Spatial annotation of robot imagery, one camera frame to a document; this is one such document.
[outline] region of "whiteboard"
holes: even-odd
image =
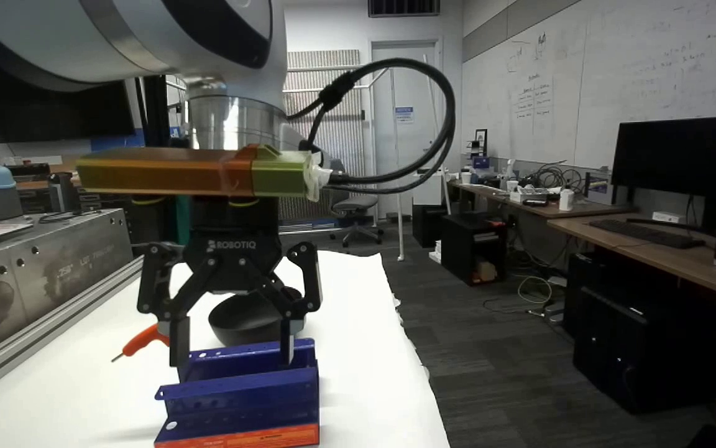
[[[611,167],[619,123],[716,116],[716,0],[582,0],[470,60],[500,156]]]

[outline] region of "wall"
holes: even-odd
[[[372,45],[381,42],[435,42],[437,67],[450,77],[460,95],[460,29],[463,2],[440,2],[437,18],[367,18],[357,0],[294,0],[286,7],[286,32],[290,52],[357,49],[369,63]],[[372,95],[364,92],[364,165],[374,167]]]
[[[500,16],[515,0],[463,0],[463,34]]]
[[[582,0],[463,65],[502,156],[608,167],[619,123],[716,116],[716,0]]]

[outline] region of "black box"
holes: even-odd
[[[443,266],[464,284],[483,284],[480,263],[496,269],[504,279],[506,225],[486,215],[454,215],[443,220]]]

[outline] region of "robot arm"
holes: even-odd
[[[280,106],[280,0],[0,0],[0,67],[46,90],[143,74],[228,82],[228,95]]]
[[[250,106],[274,110],[250,116],[270,116],[280,114],[284,104],[284,0],[0,0],[0,67],[38,87],[66,92],[143,74],[199,74],[218,80],[212,82],[217,95],[249,99],[249,113],[256,113]],[[280,314],[280,354],[294,354],[290,337],[301,329],[302,317],[318,308],[321,296],[311,245],[286,252],[302,271],[302,293],[286,288],[274,277],[284,257],[277,196],[315,200],[325,184],[345,191],[396,195],[423,184],[443,165],[454,135],[454,92],[437,70],[414,60],[369,63],[333,80],[312,104],[295,114],[315,113],[302,148],[315,148],[323,114],[359,77],[387,67],[417,70],[435,80],[444,92],[448,110],[432,148],[413,165],[387,175],[357,179],[331,175],[311,151],[277,151],[265,135],[244,144],[224,136],[220,130],[214,130],[212,139],[199,139],[205,141],[199,144],[204,148],[199,151],[158,148],[91,154],[77,161],[90,191],[194,196],[188,246],[149,245],[137,301],[142,314],[158,319],[158,330],[172,345],[172,365],[179,365],[179,374],[183,374],[188,350],[187,311],[205,292],[239,292],[270,301]],[[226,104],[220,110],[226,120],[244,106],[241,103],[220,104]],[[417,182],[382,187],[432,159],[435,167]],[[177,296],[168,296],[168,269],[179,262],[188,263],[194,274]]]

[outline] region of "white table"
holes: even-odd
[[[188,277],[173,269],[173,287]],[[301,288],[286,258],[277,277]],[[116,296],[0,378],[0,448],[152,445],[164,423],[161,383],[177,383],[166,348],[152,344],[110,363],[152,317],[137,314],[133,279]],[[321,365],[321,445],[443,448],[443,418],[408,342],[381,257],[321,252],[321,311],[305,319]],[[192,308],[192,348],[220,345],[205,317],[224,296]]]

